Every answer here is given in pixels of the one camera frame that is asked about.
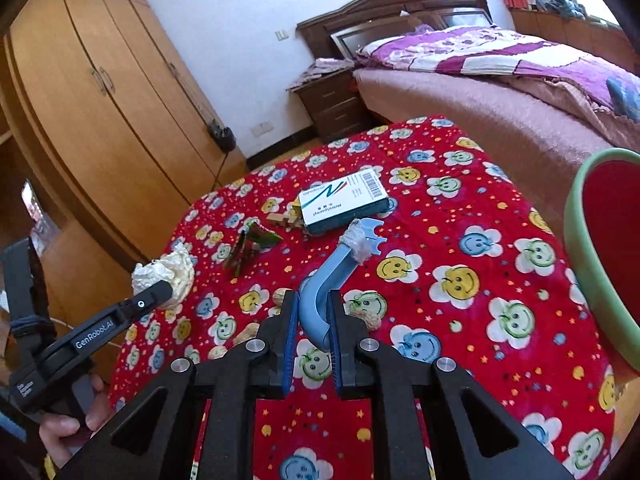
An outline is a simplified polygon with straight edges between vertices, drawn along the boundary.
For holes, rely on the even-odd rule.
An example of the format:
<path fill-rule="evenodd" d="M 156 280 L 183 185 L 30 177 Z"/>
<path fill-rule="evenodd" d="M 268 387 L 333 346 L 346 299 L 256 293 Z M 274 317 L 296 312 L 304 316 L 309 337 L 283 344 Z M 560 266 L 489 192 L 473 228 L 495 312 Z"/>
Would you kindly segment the left hand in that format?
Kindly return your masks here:
<path fill-rule="evenodd" d="M 92 375 L 91 385 L 94 400 L 86 414 L 85 424 L 91 434 L 95 434 L 114 416 L 115 412 L 108 400 L 102 378 Z M 76 436 L 79 430 L 81 430 L 81 424 L 76 418 L 59 414 L 43 416 L 39 426 L 39 437 L 56 468 L 62 468 L 72 458 L 72 452 L 67 447 L 66 440 Z"/>

